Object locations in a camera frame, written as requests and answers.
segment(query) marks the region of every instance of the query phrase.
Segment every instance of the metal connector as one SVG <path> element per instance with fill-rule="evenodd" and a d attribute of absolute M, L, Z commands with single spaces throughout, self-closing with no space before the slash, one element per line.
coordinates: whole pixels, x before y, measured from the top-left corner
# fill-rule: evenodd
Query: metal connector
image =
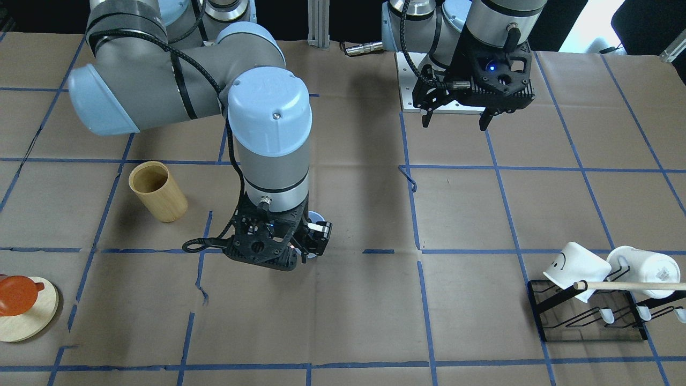
<path fill-rule="evenodd" d="M 383 42 L 377 41 L 374 43 L 365 43 L 361 45 L 354 45 L 345 49 L 347 56 L 357 56 L 362 54 L 369 54 L 374 51 L 383 51 Z"/>
<path fill-rule="evenodd" d="M 660 60 L 662 60 L 665 63 L 671 63 L 674 59 L 676 59 L 681 52 L 686 49 L 686 30 L 683 30 L 679 36 L 674 39 L 672 44 L 667 46 L 664 51 L 662 51 L 662 54 L 660 54 Z"/>

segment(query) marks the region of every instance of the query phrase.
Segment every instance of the wooden stick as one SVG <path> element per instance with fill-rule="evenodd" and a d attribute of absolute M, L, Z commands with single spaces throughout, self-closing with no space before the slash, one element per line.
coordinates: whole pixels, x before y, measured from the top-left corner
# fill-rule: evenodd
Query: wooden stick
<path fill-rule="evenodd" d="M 686 283 L 586 282 L 574 283 L 578 290 L 686 291 Z"/>

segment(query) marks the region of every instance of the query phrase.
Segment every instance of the black metal rack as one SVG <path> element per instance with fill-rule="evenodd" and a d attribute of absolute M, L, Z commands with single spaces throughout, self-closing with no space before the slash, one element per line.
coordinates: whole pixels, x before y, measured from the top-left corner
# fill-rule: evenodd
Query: black metal rack
<path fill-rule="evenodd" d="M 606 281 L 627 274 L 630 267 L 620 267 Z M 596 291 L 589 303 L 573 301 L 584 292 L 570 286 L 561 289 L 549 280 L 530 280 L 528 297 L 534 311 L 536 328 L 544 341 L 644 341 L 646 323 L 677 312 L 686 323 L 686 310 L 669 303 L 686 298 L 686 291 L 674 291 L 663 299 L 636 302 L 629 291 Z"/>

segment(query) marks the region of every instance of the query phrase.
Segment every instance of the wooden coaster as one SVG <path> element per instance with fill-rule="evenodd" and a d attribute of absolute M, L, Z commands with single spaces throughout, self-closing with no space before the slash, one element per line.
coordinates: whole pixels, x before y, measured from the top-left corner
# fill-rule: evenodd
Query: wooden coaster
<path fill-rule="evenodd" d="M 15 317 L 0 317 L 0 341 L 18 342 L 38 334 L 55 316 L 60 302 L 55 286 L 42 277 L 29 277 L 42 282 L 45 289 L 38 292 L 38 299 L 30 310 Z"/>

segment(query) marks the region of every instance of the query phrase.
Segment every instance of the white cup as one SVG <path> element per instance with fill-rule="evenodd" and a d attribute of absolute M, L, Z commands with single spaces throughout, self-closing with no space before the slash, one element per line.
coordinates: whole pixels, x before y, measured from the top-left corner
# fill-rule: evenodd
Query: white cup
<path fill-rule="evenodd" d="M 565 248 L 543 272 L 543 275 L 555 285 L 566 289 L 579 280 L 602 282 L 611 269 L 612 267 L 607 261 L 581 245 L 570 242 L 565 245 Z M 588 303 L 594 292 L 595 290 L 587 290 L 575 297 L 584 303 Z"/>
<path fill-rule="evenodd" d="M 644 251 L 624 245 L 615 248 L 607 257 L 612 271 L 630 266 L 631 269 L 625 275 L 617 278 L 618 282 L 639 283 L 679 283 L 681 271 L 673 258 L 662 253 Z M 663 299 L 670 296 L 674 291 L 670 290 L 643 290 L 641 293 L 653 299 Z"/>

